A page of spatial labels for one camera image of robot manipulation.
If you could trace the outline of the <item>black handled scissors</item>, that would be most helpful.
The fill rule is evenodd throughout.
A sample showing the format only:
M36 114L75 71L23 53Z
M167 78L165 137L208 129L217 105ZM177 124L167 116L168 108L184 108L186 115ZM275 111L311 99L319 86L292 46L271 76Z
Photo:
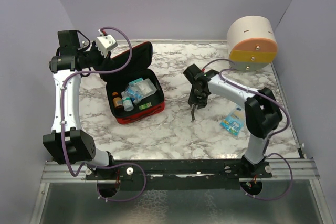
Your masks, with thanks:
M197 105L193 104L191 106L191 122L195 121L195 110L197 109Z

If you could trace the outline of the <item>white gauze clear bag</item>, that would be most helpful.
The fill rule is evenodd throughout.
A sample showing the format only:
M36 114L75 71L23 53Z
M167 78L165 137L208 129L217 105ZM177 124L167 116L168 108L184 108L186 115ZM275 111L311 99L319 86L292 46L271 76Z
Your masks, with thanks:
M139 89L142 95L142 98L149 97L155 94L157 91L156 86L153 84L153 82L149 78L138 82L136 84L136 87Z

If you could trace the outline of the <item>small green box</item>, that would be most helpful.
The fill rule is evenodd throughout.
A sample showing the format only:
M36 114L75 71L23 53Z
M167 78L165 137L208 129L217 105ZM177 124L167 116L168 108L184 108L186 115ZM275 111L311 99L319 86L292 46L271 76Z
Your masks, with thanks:
M147 109L147 108L150 108L151 106L152 106L152 103L149 102L149 103L140 105L140 106L139 106L139 110L145 110L145 109Z

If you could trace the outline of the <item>small teal clear pouch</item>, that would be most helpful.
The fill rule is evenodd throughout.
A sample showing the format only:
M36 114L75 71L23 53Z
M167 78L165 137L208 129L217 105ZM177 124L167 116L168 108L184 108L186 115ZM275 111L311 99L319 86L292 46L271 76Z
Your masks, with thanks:
M138 78L138 79L135 79L135 80L129 82L129 85L131 86L131 85L134 85L134 84L139 83L141 81L143 81L143 78Z

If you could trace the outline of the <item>red black medicine case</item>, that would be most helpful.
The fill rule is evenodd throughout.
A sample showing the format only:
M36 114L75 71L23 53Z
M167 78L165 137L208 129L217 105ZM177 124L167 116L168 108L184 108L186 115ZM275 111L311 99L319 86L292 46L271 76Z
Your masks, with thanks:
M165 108L165 97L161 85L155 73L149 69L152 63L153 45L146 41L132 48L132 58L130 63L121 71L110 74L102 74L100 78L106 83L106 91L109 106L112 115L119 124L129 124L141 120L145 117L160 113ZM115 109L112 103L112 93L125 91L129 82L143 78L149 78L156 86L155 94L141 100L139 105L151 102L152 106L145 110L139 110L139 106L135 105L134 109L126 112L124 109Z

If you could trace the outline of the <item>white bottle blue label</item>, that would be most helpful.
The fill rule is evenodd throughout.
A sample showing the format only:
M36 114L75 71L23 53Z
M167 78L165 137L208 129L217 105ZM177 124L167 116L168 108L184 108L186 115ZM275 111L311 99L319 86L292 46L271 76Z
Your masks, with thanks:
M123 91L123 92L121 92L121 96L124 98L124 97L128 97L129 94L127 92Z

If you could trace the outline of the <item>blue packets clear bag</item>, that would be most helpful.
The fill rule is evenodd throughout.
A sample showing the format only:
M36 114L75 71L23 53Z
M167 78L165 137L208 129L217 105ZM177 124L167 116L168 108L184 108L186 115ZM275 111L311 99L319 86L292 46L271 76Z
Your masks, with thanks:
M143 92L137 84L129 84L125 92L135 104L139 104L143 99Z

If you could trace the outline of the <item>brown bottle orange cap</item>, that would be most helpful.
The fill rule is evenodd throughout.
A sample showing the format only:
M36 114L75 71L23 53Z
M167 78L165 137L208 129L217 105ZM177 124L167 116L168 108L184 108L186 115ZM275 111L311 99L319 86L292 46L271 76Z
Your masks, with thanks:
M123 103L121 100L121 95L118 92L112 93L112 103L115 109L123 108Z

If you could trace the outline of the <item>clear bottle green label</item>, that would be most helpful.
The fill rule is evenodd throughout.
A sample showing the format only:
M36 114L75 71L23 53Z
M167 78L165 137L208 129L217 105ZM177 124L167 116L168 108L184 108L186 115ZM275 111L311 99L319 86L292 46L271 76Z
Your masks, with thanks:
M123 97L121 99L122 101L122 104L123 104L123 107L124 107L124 110L126 112L130 112L134 109L134 106L133 106L133 103L132 103L132 100L130 97Z

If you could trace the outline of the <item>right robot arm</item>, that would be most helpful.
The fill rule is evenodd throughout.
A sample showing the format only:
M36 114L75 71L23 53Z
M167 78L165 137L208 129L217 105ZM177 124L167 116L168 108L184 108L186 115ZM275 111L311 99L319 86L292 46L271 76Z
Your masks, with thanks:
M280 104L268 88L261 90L241 86L224 78L222 73L210 70L203 72L197 65L187 67L183 75L192 85L188 104L194 111L207 106L208 96L218 95L244 108L245 122L250 132L248 146L242 157L241 171L246 177L254 177L260 171L260 163L265 159L269 138L282 121Z

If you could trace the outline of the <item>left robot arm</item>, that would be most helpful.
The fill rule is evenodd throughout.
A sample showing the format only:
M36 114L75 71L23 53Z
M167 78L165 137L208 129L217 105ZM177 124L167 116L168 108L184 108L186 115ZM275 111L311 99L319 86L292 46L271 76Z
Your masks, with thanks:
M55 116L51 133L43 136L43 145L58 164L85 163L98 166L104 179L115 175L111 155L96 148L94 139L82 129L79 115L81 79L99 64L103 55L90 44L82 47L78 30L58 31L59 47L49 62L55 84Z

